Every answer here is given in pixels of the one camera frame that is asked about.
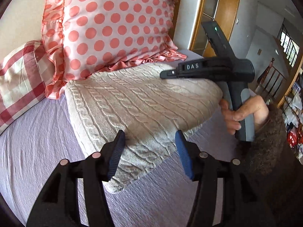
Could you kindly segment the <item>brown fuzzy sleeve forearm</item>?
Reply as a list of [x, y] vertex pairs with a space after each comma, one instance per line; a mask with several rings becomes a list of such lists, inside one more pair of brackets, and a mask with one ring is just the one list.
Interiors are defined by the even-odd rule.
[[246, 210], [242, 226], [302, 226], [302, 164], [287, 144], [282, 111], [255, 133], [242, 165], [259, 202]]

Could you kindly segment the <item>person's right hand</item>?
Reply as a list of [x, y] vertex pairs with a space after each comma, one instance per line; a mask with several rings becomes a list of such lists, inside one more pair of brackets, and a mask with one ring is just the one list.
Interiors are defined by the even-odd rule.
[[235, 135], [236, 131], [241, 129], [240, 121], [251, 114], [254, 116], [255, 131], [260, 130], [268, 120], [268, 106], [259, 95], [249, 98], [237, 111], [229, 109], [227, 100], [220, 100], [219, 105], [227, 130], [231, 135]]

